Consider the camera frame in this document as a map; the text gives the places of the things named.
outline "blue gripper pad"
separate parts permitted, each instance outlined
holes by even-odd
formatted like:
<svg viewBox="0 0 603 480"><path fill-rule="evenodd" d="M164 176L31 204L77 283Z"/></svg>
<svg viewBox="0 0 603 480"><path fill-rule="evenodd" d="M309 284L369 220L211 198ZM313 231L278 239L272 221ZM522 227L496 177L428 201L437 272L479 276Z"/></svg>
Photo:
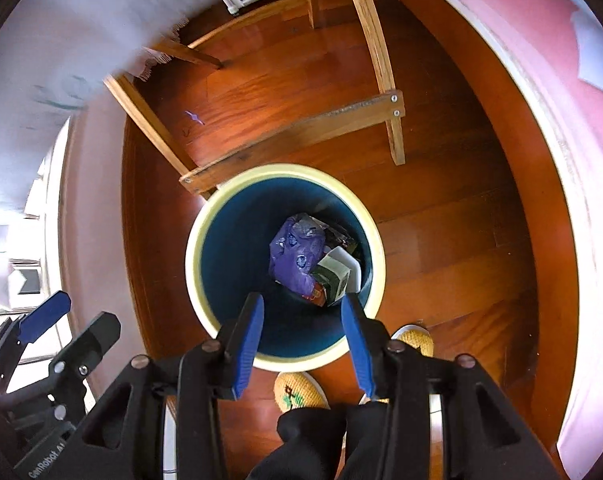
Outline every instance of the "blue gripper pad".
<svg viewBox="0 0 603 480"><path fill-rule="evenodd" d="M70 312L70 296L62 290L55 292L19 324L21 344L34 343L59 319Z"/></svg>
<svg viewBox="0 0 603 480"><path fill-rule="evenodd" d="M355 294L346 294L342 300L342 325L350 347L357 383L364 393L372 398L376 386L373 378L373 359L361 332L360 316L363 308Z"/></svg>
<svg viewBox="0 0 603 480"><path fill-rule="evenodd" d="M243 341L236 353L236 375L233 390L237 399L241 397L248 386L252 363L254 362L254 356L257 354L261 331L264 327L264 298L262 298L262 295L254 292L248 294L244 304L244 310L246 309L252 310L252 313L244 332Z"/></svg>

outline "person's foot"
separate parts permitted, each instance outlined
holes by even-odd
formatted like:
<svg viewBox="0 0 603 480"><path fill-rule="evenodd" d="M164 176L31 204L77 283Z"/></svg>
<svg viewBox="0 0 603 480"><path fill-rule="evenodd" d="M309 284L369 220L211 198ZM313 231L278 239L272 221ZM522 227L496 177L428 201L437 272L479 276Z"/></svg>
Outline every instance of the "person's foot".
<svg viewBox="0 0 603 480"><path fill-rule="evenodd" d="M274 400L282 413L296 408L329 409L326 394L306 372L281 372L274 380Z"/></svg>
<svg viewBox="0 0 603 480"><path fill-rule="evenodd" d="M403 341L412 348L416 348L425 357L432 357L435 354L435 343L433 338L425 328L419 325L403 325L399 330L393 333L391 339ZM368 396L361 397L359 404L366 404L371 400ZM377 402L388 402L388 399L378 399Z"/></svg>

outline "trash can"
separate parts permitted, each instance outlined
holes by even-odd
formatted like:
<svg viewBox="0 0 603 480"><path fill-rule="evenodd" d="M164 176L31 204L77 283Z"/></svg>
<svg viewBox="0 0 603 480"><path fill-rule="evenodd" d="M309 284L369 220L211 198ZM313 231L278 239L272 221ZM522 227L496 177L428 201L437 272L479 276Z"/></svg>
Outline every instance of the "trash can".
<svg viewBox="0 0 603 480"><path fill-rule="evenodd" d="M201 209L188 238L188 294L210 336L236 318L249 292L264 297L264 329L254 360L264 370L311 370L348 351L341 301L316 306L268 275L270 241L286 218L300 212L339 224L358 241L360 301L366 315L375 317L386 281L377 226L355 194L322 171L269 164L239 174Z"/></svg>

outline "metal bolt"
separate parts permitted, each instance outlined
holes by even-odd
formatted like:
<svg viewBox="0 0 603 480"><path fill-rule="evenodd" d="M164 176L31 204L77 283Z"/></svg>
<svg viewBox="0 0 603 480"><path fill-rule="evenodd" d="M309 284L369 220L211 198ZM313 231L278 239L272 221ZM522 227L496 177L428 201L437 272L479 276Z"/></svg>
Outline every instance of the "metal bolt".
<svg viewBox="0 0 603 480"><path fill-rule="evenodd" d="M221 343L216 339L208 339L207 341L204 341L204 343L201 345L201 349L204 352L212 354L221 350Z"/></svg>
<svg viewBox="0 0 603 480"><path fill-rule="evenodd" d="M65 404L60 404L55 408L55 418L57 420L64 420L66 418L66 413L68 410L66 409Z"/></svg>
<svg viewBox="0 0 603 480"><path fill-rule="evenodd" d="M462 368L474 368L477 361L470 354L461 354L458 355L455 359L457 364Z"/></svg>
<svg viewBox="0 0 603 480"><path fill-rule="evenodd" d="M130 366L137 368L137 370L143 370L150 363L150 358L147 355L135 355L130 360Z"/></svg>
<svg viewBox="0 0 603 480"><path fill-rule="evenodd" d="M399 341L398 339L391 339L388 341L386 348L395 354L399 354L406 349L406 343Z"/></svg>

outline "black pants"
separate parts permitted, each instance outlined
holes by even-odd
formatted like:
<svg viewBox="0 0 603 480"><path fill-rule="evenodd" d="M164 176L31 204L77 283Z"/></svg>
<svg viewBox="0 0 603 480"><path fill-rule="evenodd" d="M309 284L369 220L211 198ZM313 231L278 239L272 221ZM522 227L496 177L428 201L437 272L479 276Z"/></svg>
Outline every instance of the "black pants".
<svg viewBox="0 0 603 480"><path fill-rule="evenodd" d="M283 445L264 458L249 480L333 480L347 429L339 480L373 480L388 405L369 402L341 410L298 408L280 416Z"/></svg>

